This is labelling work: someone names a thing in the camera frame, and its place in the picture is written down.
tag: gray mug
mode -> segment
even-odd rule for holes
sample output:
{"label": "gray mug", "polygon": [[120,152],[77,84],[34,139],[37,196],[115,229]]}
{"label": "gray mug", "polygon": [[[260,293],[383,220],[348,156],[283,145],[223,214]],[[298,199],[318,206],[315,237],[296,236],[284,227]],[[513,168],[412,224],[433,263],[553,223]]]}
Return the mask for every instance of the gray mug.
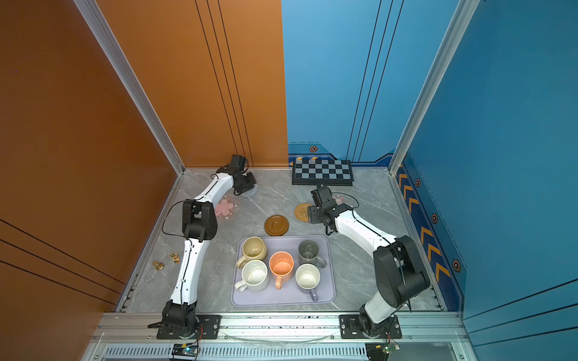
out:
{"label": "gray mug", "polygon": [[312,240],[305,240],[299,244],[299,264],[311,263],[319,268],[327,265],[327,261],[319,255],[319,245]]}

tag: wooden coaster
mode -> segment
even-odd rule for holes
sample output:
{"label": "wooden coaster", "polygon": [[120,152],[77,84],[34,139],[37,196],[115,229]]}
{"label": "wooden coaster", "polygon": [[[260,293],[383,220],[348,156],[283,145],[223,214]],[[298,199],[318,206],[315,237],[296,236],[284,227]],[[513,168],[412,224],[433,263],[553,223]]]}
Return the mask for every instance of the wooden coaster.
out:
{"label": "wooden coaster", "polygon": [[311,207],[311,203],[301,203],[295,207],[295,218],[301,222],[309,222],[309,214],[307,209]]}
{"label": "wooden coaster", "polygon": [[265,232],[270,236],[282,236],[289,230],[289,221],[282,215],[272,215],[265,221]]}

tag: white speckled mug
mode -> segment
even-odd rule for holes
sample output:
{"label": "white speckled mug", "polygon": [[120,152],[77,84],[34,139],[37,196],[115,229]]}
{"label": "white speckled mug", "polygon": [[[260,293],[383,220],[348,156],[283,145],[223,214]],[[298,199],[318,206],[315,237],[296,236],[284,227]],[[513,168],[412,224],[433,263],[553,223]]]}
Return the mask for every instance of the white speckled mug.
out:
{"label": "white speckled mug", "polygon": [[267,265],[258,259],[247,262],[241,271],[241,280],[235,283],[235,289],[244,291],[249,288],[250,291],[259,292],[269,284],[267,277]]}

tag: checkered board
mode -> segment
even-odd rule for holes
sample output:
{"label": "checkered board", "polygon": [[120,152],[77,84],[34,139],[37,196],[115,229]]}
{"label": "checkered board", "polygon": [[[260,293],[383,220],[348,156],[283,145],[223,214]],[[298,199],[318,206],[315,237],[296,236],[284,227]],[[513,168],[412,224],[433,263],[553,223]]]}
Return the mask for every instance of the checkered board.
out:
{"label": "checkered board", "polygon": [[333,159],[296,159],[293,163],[292,183],[353,185],[351,162]]}

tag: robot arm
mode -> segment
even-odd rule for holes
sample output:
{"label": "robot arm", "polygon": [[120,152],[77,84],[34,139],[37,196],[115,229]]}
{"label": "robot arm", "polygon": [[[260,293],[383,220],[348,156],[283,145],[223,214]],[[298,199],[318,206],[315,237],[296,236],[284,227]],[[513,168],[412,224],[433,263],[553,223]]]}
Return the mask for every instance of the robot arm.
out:
{"label": "robot arm", "polygon": [[231,163],[219,168],[213,181],[195,199],[183,202],[184,252],[175,289],[162,311],[162,321],[149,325],[159,328],[157,338],[191,338],[197,331],[197,287],[209,241],[217,234],[214,206],[234,188],[240,195],[256,186],[252,173],[245,174],[247,159],[233,155]]}
{"label": "robot arm", "polygon": [[315,205],[308,209],[309,222],[323,223],[326,235],[339,232],[351,238],[373,258],[377,292],[361,306],[359,322],[368,337],[379,337],[390,315],[429,288],[419,250],[410,237],[397,238],[361,218],[350,206],[338,205],[327,186],[319,184],[311,194]]}

